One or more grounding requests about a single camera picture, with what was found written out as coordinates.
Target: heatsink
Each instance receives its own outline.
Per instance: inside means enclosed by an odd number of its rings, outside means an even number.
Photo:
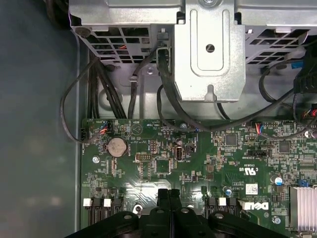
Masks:
[[[317,190],[290,188],[290,223],[298,231],[317,231]]]

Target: metal bracket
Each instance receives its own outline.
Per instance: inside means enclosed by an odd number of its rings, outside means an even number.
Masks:
[[[159,48],[157,48],[157,67],[159,68],[159,63],[158,63],[158,61],[159,61],[159,51],[166,50],[166,51],[168,51],[168,71],[170,73],[172,73],[170,48],[171,47],[159,47]]]
[[[138,86],[138,79],[139,79],[139,77],[137,75],[132,75],[130,77],[130,83],[136,83]]]

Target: capacitor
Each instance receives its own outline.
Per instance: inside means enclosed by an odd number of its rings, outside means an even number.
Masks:
[[[274,183],[277,185],[277,186],[281,186],[283,184],[283,179],[280,178],[280,177],[277,177],[274,181]]]
[[[225,186],[222,188],[222,191],[227,195],[227,196],[230,196],[232,194],[232,191],[230,189],[229,186]]]
[[[317,131],[312,132],[312,138],[317,138]]]
[[[226,194],[227,196],[231,196],[231,194],[232,194],[231,189],[227,189],[226,192],[225,192],[225,194]]]
[[[272,175],[271,178],[269,179],[271,183],[275,183],[275,179],[277,178],[277,175]]]

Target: white label sticker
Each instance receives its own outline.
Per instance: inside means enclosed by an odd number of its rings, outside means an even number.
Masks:
[[[257,183],[247,183],[246,184],[246,195],[257,195],[258,194],[258,184]]]

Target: screw hole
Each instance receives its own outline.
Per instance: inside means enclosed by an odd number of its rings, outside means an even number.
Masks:
[[[206,51],[207,51],[208,53],[214,52],[214,46],[213,46],[212,44],[206,45]]]

